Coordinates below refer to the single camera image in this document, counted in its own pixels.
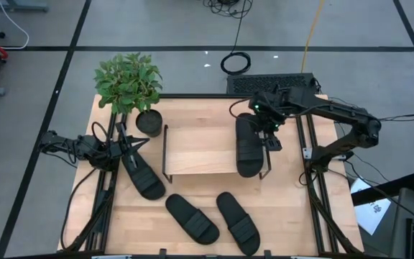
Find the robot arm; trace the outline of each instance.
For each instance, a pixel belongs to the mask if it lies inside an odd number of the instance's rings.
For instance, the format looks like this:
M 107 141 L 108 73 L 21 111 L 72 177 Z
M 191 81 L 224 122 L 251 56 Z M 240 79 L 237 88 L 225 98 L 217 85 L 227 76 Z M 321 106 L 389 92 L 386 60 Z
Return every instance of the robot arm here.
M 126 127 L 123 123 L 116 123 L 116 128 L 120 136 L 126 136 Z M 149 138 L 126 136 L 120 137 L 117 141 L 102 142 L 93 135 L 79 135 L 77 139 L 72 140 L 61 137 L 51 130 L 42 136 L 38 147 L 42 153 L 67 153 L 79 160 L 87 160 L 94 168 L 111 171 L 115 160 L 124 155 L 132 156 L 149 140 Z
M 368 148 L 378 144 L 381 122 L 366 109 L 320 99 L 308 88 L 290 87 L 280 94 L 275 92 L 259 92 L 249 101 L 249 108 L 257 116 L 256 131 L 263 131 L 267 135 L 265 144 L 271 151 L 282 149 L 280 141 L 274 136 L 279 126 L 288 118 L 304 114 L 314 114 L 352 126 L 349 134 L 330 145 L 313 147 L 310 164 L 314 170 L 327 171 L 331 159 L 337 155 L 349 156 L 353 148 Z

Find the table leg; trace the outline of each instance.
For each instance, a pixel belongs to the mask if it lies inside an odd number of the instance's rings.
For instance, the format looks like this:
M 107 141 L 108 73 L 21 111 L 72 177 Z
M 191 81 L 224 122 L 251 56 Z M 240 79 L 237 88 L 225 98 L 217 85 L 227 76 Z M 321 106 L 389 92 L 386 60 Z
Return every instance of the table leg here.
M 40 3 L 30 0 L 1 0 L 5 10 L 11 11 L 49 11 L 47 3 Z

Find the black metal frame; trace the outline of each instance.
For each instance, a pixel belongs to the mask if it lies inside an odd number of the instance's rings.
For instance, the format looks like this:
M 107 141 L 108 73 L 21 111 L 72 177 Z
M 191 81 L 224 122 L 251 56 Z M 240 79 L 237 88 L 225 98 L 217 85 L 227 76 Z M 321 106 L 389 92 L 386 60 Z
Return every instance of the black metal frame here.
M 271 158 L 270 158 L 270 150 L 267 149 L 267 147 L 265 147 L 264 151 L 266 152 L 266 163 L 267 163 L 267 170 L 266 173 L 262 173 L 259 172 L 258 176 L 260 180 L 265 179 L 265 177 L 267 176 L 268 173 L 270 173 L 270 171 L 272 170 L 272 165 L 271 165 Z
M 241 99 L 246 96 L 247 95 L 243 95 L 243 94 L 161 94 L 160 98 L 161 99 Z M 311 144 L 313 147 L 315 147 L 317 145 L 316 129 L 314 128 L 312 116 L 311 115 L 307 116 L 307 118 L 308 118 L 308 131 L 310 135 Z M 125 123 L 126 120 L 127 120 L 127 116 L 123 116 L 123 118 L 121 119 L 121 122 Z M 113 126 L 114 126 L 115 121 L 116 121 L 116 115 L 112 114 L 111 119 L 110 119 L 110 125 L 109 125 L 109 134 L 111 136 L 113 134 Z M 301 152 L 302 152 L 303 165 L 305 168 L 305 177 L 306 177 L 306 181 L 309 183 L 311 181 L 311 169 L 309 167 L 309 163 L 305 161 L 304 156 L 303 156 L 303 148 L 306 147 L 303 123 L 300 117 L 297 118 L 296 121 L 297 121 L 297 128 L 298 128 L 298 136 L 300 139 L 300 147 L 301 147 Z M 167 129 L 168 129 L 168 126 L 165 125 L 164 126 L 164 138 L 165 139 L 167 137 Z M 167 143 L 165 140 L 164 140 L 163 149 L 164 150 L 167 149 Z M 173 180 L 172 176 L 167 177 L 167 175 L 165 174 L 165 151 L 164 150 L 163 150 L 164 155 L 162 156 L 162 173 L 167 178 L 167 180 L 172 183 L 172 180 Z M 270 162 L 269 151 L 267 151 L 267 159 L 269 161 L 269 166 L 270 166 L 271 162 Z M 112 172 L 111 182 L 109 184 L 109 190 L 112 190 L 112 191 L 114 191 L 114 187 L 116 185 L 117 169 L 118 168 L 116 168 L 116 170 Z M 94 199 L 94 204 L 93 204 L 93 212 L 100 205 L 101 200 L 103 199 L 103 195 L 105 194 L 104 191 L 100 188 L 104 184 L 104 179 L 105 179 L 105 173 L 100 172 L 100 177 L 98 180 L 98 187 L 97 187 L 97 192 L 96 192 L 96 198 Z M 323 201 L 324 208 L 327 209 L 327 211 L 331 215 L 330 205 L 328 202 L 328 194 L 326 190 L 326 183 L 323 178 L 323 174 L 318 175 L 318 185 L 319 185 L 319 188 L 321 189 L 321 199 Z M 314 189 L 313 185 L 307 185 L 307 188 L 308 188 L 308 191 L 311 188 Z M 110 208 L 108 208 L 107 212 L 104 215 L 105 218 L 104 219 L 102 218 L 100 221 L 98 221 L 97 226 L 94 229 L 93 233 L 91 233 L 91 235 L 88 237 L 87 243 L 86 243 L 87 250 L 92 250 L 95 248 L 103 252 L 105 251 L 106 236 L 108 234 L 108 228 L 109 228 L 110 219 L 111 219 L 110 215 L 111 215 L 112 202 L 113 201 L 111 201 Z M 313 224 L 314 224 L 314 232 L 315 232 L 317 250 L 318 250 L 318 254 L 321 255 L 322 253 L 325 252 L 325 249 L 323 246 L 321 223 L 320 223 L 317 209 L 314 207 L 314 205 L 311 205 L 310 207 L 311 207 L 311 215 L 312 215 Z M 329 233 L 330 244 L 331 244 L 331 252 L 337 253 L 338 246 L 336 243 L 336 238 L 334 237 L 333 232 L 330 229 L 328 230 L 329 230 L 328 233 Z M 159 256 L 159 255 L 144 255 L 142 258 L 153 258 L 155 256 Z M 221 257 L 231 258 L 231 259 L 240 258 L 240 257 L 234 257 L 234 256 L 221 256 Z
M 242 99 L 246 97 L 246 95 L 242 94 L 161 94 L 160 96 L 162 99 Z M 312 116 L 307 116 L 308 120 L 308 132 L 310 135 L 310 141 L 311 145 L 314 147 L 317 145 L 317 139 L 316 139 L 316 130 L 314 128 L 314 123 L 312 120 Z M 121 122 L 126 123 L 127 116 L 123 115 L 121 118 Z M 110 118 L 110 124 L 109 124 L 109 136 L 112 137 L 113 135 L 113 128 L 114 124 L 116 122 L 116 115 L 111 114 Z M 303 129 L 303 122 L 301 117 L 296 118 L 297 123 L 297 130 L 298 130 L 298 138 L 300 141 L 300 151 L 301 151 L 301 157 L 304 165 L 305 170 L 305 179 L 309 183 L 311 182 L 311 169 L 310 169 L 310 163 L 308 163 L 307 160 L 305 160 L 303 155 L 303 148 L 306 147 L 306 138 L 305 133 Z M 165 125 L 164 127 L 164 134 L 167 134 L 168 126 Z M 166 142 L 164 142 L 164 149 L 167 148 Z M 165 171 L 165 156 L 162 158 L 162 167 Z M 116 163 L 114 166 L 116 166 L 116 169 L 111 172 L 111 180 L 109 183 L 109 187 L 105 190 L 104 184 L 105 184 L 105 178 L 106 178 L 106 172 L 101 171 L 100 176 L 98 178 L 97 183 L 97 190 L 96 190 L 96 196 L 93 203 L 93 213 L 97 210 L 97 208 L 100 206 L 101 202 L 104 199 L 104 195 L 112 192 L 114 193 L 115 187 L 116 187 L 116 179 L 117 179 L 117 171 L 119 169 L 119 164 Z M 330 205 L 328 202 L 328 194 L 326 189 L 326 183 L 323 177 L 323 174 L 318 174 L 317 177 L 318 185 L 320 188 L 320 197 L 323 201 L 323 206 L 327 210 L 327 212 L 330 213 Z M 313 184 L 307 185 L 308 193 L 310 191 L 315 191 Z M 87 240 L 86 240 L 86 246 L 85 251 L 81 252 L 66 252 L 66 253 L 56 253 L 56 254 L 49 254 L 49 255 L 31 255 L 26 257 L 19 257 L 18 259 L 26 258 L 26 259 L 47 259 L 47 258 L 74 258 L 75 255 L 77 255 L 77 258 L 91 258 L 92 256 L 97 255 L 105 255 L 105 249 L 106 249 L 106 241 L 107 241 L 107 235 L 109 230 L 109 224 L 111 220 L 111 210 L 113 206 L 113 198 L 111 198 L 111 202 L 109 202 L 109 207 L 106 208 L 105 213 L 101 216 L 101 218 L 97 221 L 96 226 L 94 226 L 93 231 L 89 234 Z M 311 216 L 313 221 L 313 228 L 314 228 L 314 234 L 316 239 L 316 246 L 318 250 L 318 256 L 329 256 L 332 258 L 373 258 L 366 255 L 352 255 L 352 254 L 343 254 L 338 253 L 338 246 L 336 238 L 334 237 L 333 232 L 328 229 L 329 237 L 330 237 L 330 246 L 331 246 L 331 252 L 325 251 L 324 244 L 323 244 L 323 237 L 322 237 L 322 229 L 321 229 L 321 223 L 319 219 L 319 213 L 315 206 L 313 204 L 310 204 L 310 210 L 311 210 Z M 167 251 L 164 248 L 161 248 L 159 255 L 132 255 L 132 258 L 141 258 L 141 259 L 159 259 L 159 258 L 173 258 L 173 259 L 183 259 L 183 258 L 199 258 L 199 259 L 208 259 L 208 258 L 227 258 L 227 259 L 240 259 L 244 258 L 243 256 L 233 256 L 233 255 L 167 255 Z M 294 258 L 294 256 L 275 256 L 271 255 L 271 251 L 266 250 L 264 253 L 264 256 L 252 256 L 247 258 L 264 258 L 264 259 L 271 259 L 271 258 Z

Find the black cable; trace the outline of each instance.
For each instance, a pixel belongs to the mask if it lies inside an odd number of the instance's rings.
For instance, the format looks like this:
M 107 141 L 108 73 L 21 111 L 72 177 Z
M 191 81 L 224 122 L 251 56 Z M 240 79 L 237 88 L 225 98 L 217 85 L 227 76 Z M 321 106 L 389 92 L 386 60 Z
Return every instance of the black cable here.
M 321 84 L 319 83 L 319 81 L 317 80 L 317 78 L 312 78 L 312 79 L 310 80 L 310 85 L 314 85 L 314 86 L 316 87 L 316 93 L 317 93 L 317 94 L 324 94 L 324 93 L 322 92 L 322 86 L 321 86 Z
M 245 120 L 245 121 L 248 121 L 248 122 L 251 122 L 251 123 L 253 123 L 253 124 L 255 124 L 257 127 L 259 127 L 259 125 L 256 123 L 256 122 L 254 122 L 254 121 L 252 121 L 252 120 L 250 120 L 250 119 L 246 119 L 246 118 L 241 118 L 241 117 L 238 117 L 238 116 L 236 116 L 236 115 L 234 115 L 233 114 L 233 111 L 232 111 L 232 109 L 233 109 L 233 106 L 234 105 L 236 105 L 236 104 L 239 104 L 239 103 L 242 103 L 242 102 L 244 102 L 244 101 L 248 101 L 248 100 L 250 100 L 252 97 L 250 96 L 250 97 L 247 97 L 247 98 L 245 98 L 245 99 L 240 99 L 240 100 L 238 100 L 238 101 L 235 101 L 233 104 L 231 104 L 231 106 L 229 107 L 229 113 L 230 113 L 230 115 L 231 116 L 233 116 L 234 118 L 236 118 L 236 119 L 243 119 L 243 120 Z
M 278 113 L 278 114 L 281 114 L 281 113 L 282 113 L 282 112 L 279 112 L 278 110 L 276 110 L 276 108 L 274 108 L 274 106 L 273 106 L 273 105 L 271 105 L 271 102 L 270 102 L 270 100 L 267 98 L 266 94 L 263 94 L 263 97 L 264 97 L 264 99 L 266 100 L 267 105 L 269 105 L 269 106 L 268 106 L 268 108 L 271 108 L 271 110 L 272 110 L 272 111 L 274 111 L 275 113 Z
M 96 148 L 93 148 L 91 144 L 85 142 L 84 140 L 79 140 L 79 142 L 81 142 L 82 144 L 86 145 L 88 148 L 92 149 L 93 151 L 95 151 L 97 153 L 106 153 L 106 151 L 104 151 L 104 150 L 103 151 L 100 151 L 100 150 L 97 150 Z
M 361 162 L 363 162 L 363 163 L 365 163 L 365 164 L 367 164 L 367 165 L 370 165 L 370 167 L 371 168 L 373 168 L 375 171 L 377 171 L 378 173 L 379 173 L 379 175 L 383 178 L 383 179 L 385 179 L 386 180 L 386 182 L 389 182 L 390 180 L 388 179 L 388 178 L 386 178 L 386 176 L 385 175 L 383 175 L 382 173 L 381 173 L 381 171 L 378 169 L 378 168 L 376 168 L 376 167 L 374 167 L 371 163 L 368 163 L 367 161 L 365 161 L 365 160 L 363 160 L 363 159 L 361 159 L 356 153 L 354 153 L 353 152 L 353 154 L 354 154 L 354 156 L 356 157 L 356 158 L 358 158 Z
M 347 102 L 347 101 L 344 101 L 343 99 L 338 98 L 338 97 L 329 97 L 328 99 L 330 99 L 330 100 L 338 100 L 338 101 L 340 101 L 340 102 L 342 102 L 342 103 L 344 103 L 344 104 L 346 104 L 346 105 L 349 105 L 349 106 L 352 106 L 352 107 L 359 108 L 356 104 L 351 104 L 351 103 L 349 103 L 349 102 Z
M 356 172 L 356 169 L 354 168 L 354 165 L 351 163 L 351 162 L 348 162 L 348 161 L 346 161 L 346 163 L 348 163 L 350 166 L 351 166 L 351 168 L 352 168 L 352 170 L 353 170 L 353 172 L 359 177 L 359 178 L 362 178 L 362 177 L 360 177 L 360 175 Z M 414 212 L 412 212 L 412 211 L 410 211 L 409 209 L 407 209 L 405 206 L 403 206 L 402 204 L 400 204 L 399 202 L 397 202 L 397 201 L 395 201 L 391 196 L 389 196 L 389 195 L 387 195 L 384 191 L 382 191 L 382 190 L 380 190 L 380 189 L 378 189 L 377 187 L 375 187 L 375 186 L 373 186 L 373 185 L 371 185 L 370 183 L 367 183 L 367 182 L 365 182 L 366 184 L 368 184 L 370 187 L 372 187 L 375 191 L 377 191 L 377 192 L 379 192 L 380 194 L 382 194 L 386 199 L 388 199 L 389 201 L 391 201 L 391 202 L 393 202 L 393 203 L 395 203 L 397 206 L 399 206 L 400 208 L 402 208 L 402 209 L 404 209 L 405 211 L 407 211 L 407 212 L 409 212 L 410 214 L 412 214 L 413 216 L 414 216 Z
M 327 107 L 327 106 L 330 106 L 330 104 L 321 104 L 321 105 L 312 106 L 311 108 L 307 108 L 306 110 L 304 110 L 304 111 L 302 111 L 302 112 L 300 112 L 298 114 L 294 114 L 294 115 L 287 116 L 287 118 L 300 117 L 300 116 L 303 116 L 303 115 L 307 114 L 308 112 L 312 111 L 313 109 Z
M 65 141 L 63 141 L 62 146 L 66 146 L 66 151 L 67 151 L 68 159 L 70 160 L 70 162 L 73 165 L 76 164 L 78 159 L 76 157 L 75 143 L 73 142 L 73 148 L 71 148 L 65 140 Z
M 46 155 L 51 155 L 51 156 L 53 156 L 53 157 L 56 157 L 56 158 L 59 158 L 59 159 L 61 159 L 61 160 L 63 160 L 63 162 L 65 162 L 65 163 L 67 163 L 69 166 L 71 166 L 71 167 L 74 167 L 74 168 L 78 168 L 78 167 L 76 167 L 76 165 L 72 165 L 72 164 L 70 164 L 66 159 L 64 159 L 64 158 L 62 158 L 61 156 L 59 156 L 59 155 L 56 155 L 56 154 L 51 154 L 51 153 L 45 153 Z
M 93 135 L 93 137 L 95 137 L 95 139 L 97 141 L 99 141 L 101 143 L 104 143 L 103 141 L 101 141 L 97 137 L 97 134 L 95 133 L 95 125 L 98 125 L 98 127 L 101 129 L 101 131 L 105 134 L 105 136 L 106 136 L 106 140 L 105 141 L 106 141 L 106 144 L 109 147 L 110 146 L 110 139 L 109 139 L 109 136 L 108 136 L 108 132 L 106 131 L 105 127 L 102 124 L 98 123 L 98 122 L 92 122 L 91 128 L 92 128 L 92 135 Z
M 381 118 L 379 119 L 379 121 L 391 121 L 397 118 L 403 118 L 403 117 L 414 117 L 414 114 L 405 114 L 405 115 L 398 115 L 398 116 L 393 116 L 393 117 L 385 117 L 385 118 Z
M 340 176 L 343 176 L 346 180 L 349 180 L 348 178 L 347 178 L 347 176 L 345 176 L 344 174 L 342 174 L 342 173 L 340 173 L 340 172 L 336 172 L 336 171 L 333 171 L 333 170 L 331 170 L 331 169 L 329 169 L 329 171 L 331 171 L 332 173 L 336 173 L 336 174 L 339 174 Z M 305 174 L 305 172 L 302 172 L 301 174 L 300 174 L 300 176 L 298 177 L 298 182 L 300 182 L 300 184 L 302 185 L 302 186 L 307 186 L 308 184 L 307 183 L 303 183 L 302 181 L 301 181 L 301 176 L 303 176 Z M 312 178 L 311 179 L 311 181 L 310 181 L 310 183 L 309 184 L 311 184 L 311 183 L 313 183 L 315 180 L 316 180 L 316 178 L 317 178 L 317 173 L 316 173 L 316 175 L 314 176 L 314 178 Z
M 62 249 L 66 249 L 65 243 L 63 242 L 63 234 L 65 231 L 66 222 L 68 220 L 68 214 L 70 213 L 70 206 L 71 206 L 71 201 L 73 200 L 73 196 L 75 195 L 75 192 L 78 190 L 78 187 L 85 180 L 87 180 L 87 178 L 89 178 L 92 175 L 92 173 L 95 172 L 96 170 L 97 168 L 92 169 L 92 171 L 90 171 L 81 181 L 79 181 L 79 183 L 75 186 L 75 188 L 71 192 L 70 198 L 68 199 L 68 205 L 66 207 L 65 218 L 63 219 L 62 231 L 60 233 L 60 245 L 62 246 Z
M 227 73 L 228 75 L 231 76 L 237 76 L 237 75 L 241 75 L 245 72 L 247 72 L 250 67 L 252 66 L 252 60 L 250 59 L 249 54 L 245 53 L 245 52 L 237 52 L 235 53 L 235 49 L 236 49 L 236 45 L 237 45 L 237 39 L 239 38 L 239 31 L 241 30 L 241 24 L 242 24 L 242 18 L 244 18 L 244 10 L 245 10 L 245 3 L 247 3 L 246 0 L 244 0 L 244 4 L 242 6 L 242 12 L 241 12 L 241 17 L 239 20 L 239 26 L 237 27 L 237 33 L 236 33 L 236 40 L 234 41 L 234 46 L 233 46 L 233 50 L 231 51 L 231 53 L 229 53 L 226 57 L 224 57 L 221 60 L 220 63 L 220 68 L 222 69 L 223 72 Z M 230 58 L 230 57 L 234 57 L 234 56 L 239 56 L 239 57 L 243 57 L 247 60 L 247 64 L 245 65 L 244 68 L 242 68 L 241 70 L 238 71 L 229 71 L 224 67 L 224 63 Z
M 339 125 L 339 127 L 341 128 L 341 131 L 343 132 L 343 137 L 344 136 L 346 136 L 346 132 L 344 131 L 344 129 L 343 129 L 343 127 L 341 126 L 341 123 L 339 123 L 339 122 L 337 122 L 338 123 L 338 125 Z M 352 152 L 353 154 L 354 154 L 354 156 L 356 156 L 356 158 L 358 158 L 361 162 L 363 162 L 363 163 L 365 163 L 365 164 L 367 164 L 367 165 L 370 165 L 370 167 L 372 167 L 375 171 L 377 171 L 380 175 L 381 175 L 381 177 L 383 177 L 383 179 L 385 179 L 386 181 L 390 181 L 389 179 L 387 179 L 386 178 L 386 176 L 385 175 L 383 175 L 382 173 L 381 173 L 381 171 L 378 169 L 378 168 L 376 168 L 376 167 L 374 167 L 371 163 L 368 163 L 367 161 L 365 161 L 365 160 L 363 160 L 363 159 L 361 159 L 356 153 L 354 153 L 354 152 Z M 372 183 L 375 183 L 375 184 L 377 184 L 377 185 L 379 185 L 379 183 L 377 183 L 377 182 L 375 182 L 375 181 L 372 181 L 372 180 L 368 180 L 368 181 L 370 181 L 370 182 L 372 182 Z
M 301 176 L 303 176 L 304 174 L 305 174 L 305 172 L 302 172 L 302 173 L 300 174 L 300 176 L 298 177 L 298 181 L 300 182 L 300 184 L 301 184 L 302 186 L 308 186 L 309 184 L 313 183 L 313 182 L 316 180 L 316 178 L 317 178 L 317 173 L 316 173 L 316 175 L 314 176 L 314 178 L 312 178 L 312 179 L 310 180 L 310 183 L 303 183 L 303 182 L 301 181 Z
M 241 19 L 241 17 L 245 17 L 249 13 L 253 4 L 253 0 L 244 1 L 248 2 L 250 5 L 247 8 L 242 9 L 242 11 L 232 10 L 234 6 L 239 3 L 239 0 L 203 0 L 202 4 L 205 7 L 210 8 L 213 14 Z
M 66 159 L 64 159 L 64 158 L 62 158 L 62 157 L 60 157 L 59 155 L 56 155 L 56 154 L 52 154 L 52 153 L 45 153 L 46 155 L 50 155 L 50 156 L 53 156 L 53 157 L 56 157 L 56 158 L 59 158 L 59 159 L 61 159 L 63 162 L 65 162 L 65 163 L 67 163 L 69 166 L 71 166 L 71 167 L 74 167 L 74 168 L 77 168 L 74 164 L 76 164 L 76 159 L 75 160 L 73 160 L 71 157 L 70 157 L 70 153 L 69 153 L 69 150 L 70 150 L 70 147 L 68 147 L 68 145 L 66 144 L 66 142 L 54 142 L 54 143 L 50 143 L 50 144 L 47 144 L 46 146 L 44 146 L 42 149 L 41 149 L 41 151 L 40 152 L 43 152 L 43 150 L 45 150 L 45 149 L 47 149 L 49 146 L 51 146 L 51 145 L 56 145 L 56 144 L 62 144 L 62 146 L 64 146 L 64 145 L 66 145 L 66 147 L 67 147 L 67 151 L 68 151 L 68 158 L 69 158 L 69 160 L 70 160 L 70 162 L 71 163 L 69 163 Z
M 414 119 L 390 119 L 383 122 L 414 122 Z

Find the wooden tabletop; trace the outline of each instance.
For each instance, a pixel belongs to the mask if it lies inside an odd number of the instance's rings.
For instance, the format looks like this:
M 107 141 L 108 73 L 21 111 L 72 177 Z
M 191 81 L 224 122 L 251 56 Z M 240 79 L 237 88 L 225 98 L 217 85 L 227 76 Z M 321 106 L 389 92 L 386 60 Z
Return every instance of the wooden tabletop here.
M 91 134 L 92 122 L 100 122 L 105 127 L 109 123 L 111 109 L 99 109 L 99 99 L 100 97 L 96 96 L 94 100 L 86 134 Z M 234 118 L 228 112 L 234 101 L 236 99 L 161 99 L 153 109 L 162 114 L 164 124 L 169 126 L 169 134 L 182 134 L 183 130 L 195 127 L 197 130 L 205 128 L 205 132 L 216 132 L 218 136 L 222 136 L 221 133 L 225 132 L 226 128 L 234 125 Z M 233 108 L 233 113 L 241 112 L 251 112 L 246 102 Z M 135 127 L 134 120 L 137 115 L 135 112 L 129 116 L 127 133 L 135 137 L 144 137 Z M 319 145 L 327 145 L 336 140 L 333 121 L 314 117 L 314 124 Z M 305 118 L 303 125 L 308 133 Z M 183 141 L 184 137 L 180 136 L 180 141 L 167 143 L 167 147 L 180 151 L 186 149 L 190 153 L 202 153 L 199 147 L 215 149 L 211 144 L 211 138 L 202 137 L 204 134 L 201 132 L 196 134 L 200 136 L 196 138 L 197 141 L 188 140 L 189 137 Z M 238 173 L 181 173 L 174 177 L 173 184 L 168 183 L 161 174 L 163 136 L 161 134 L 152 138 L 141 147 L 139 153 L 161 178 L 167 193 L 157 201 L 142 198 L 132 185 L 124 166 L 120 165 L 106 253 L 158 254 L 160 248 L 166 248 L 167 253 L 171 255 L 242 255 L 216 207 L 216 197 L 223 191 L 229 191 L 250 214 L 259 230 L 261 246 L 256 255 L 263 255 L 264 250 L 271 250 L 273 255 L 317 255 L 308 192 L 306 187 L 298 183 L 298 176 L 303 172 L 303 162 L 295 120 L 287 119 L 280 131 L 276 132 L 276 136 L 280 139 L 283 149 L 270 153 L 272 170 L 262 181 L 258 176 L 242 178 Z M 227 140 L 229 145 L 233 145 L 232 150 L 235 148 L 234 138 L 235 136 L 232 136 L 231 140 Z M 309 137 L 306 141 L 310 147 Z M 178 168 L 189 168 L 188 165 L 195 160 L 194 157 L 177 158 Z M 345 174 L 343 164 L 339 161 L 331 162 L 329 167 Z M 74 185 L 90 170 L 87 162 L 81 162 Z M 203 168 L 189 170 L 208 172 Z M 74 240 L 91 216 L 97 179 L 98 174 L 91 176 L 73 198 L 65 228 L 66 244 Z M 330 172 L 326 173 L 325 179 L 333 219 L 352 243 L 363 250 L 347 180 Z M 199 245 L 194 242 L 168 213 L 165 199 L 173 193 L 184 196 L 217 225 L 220 229 L 220 238 L 214 244 Z M 322 218 L 321 226 L 325 249 L 330 250 L 326 224 Z

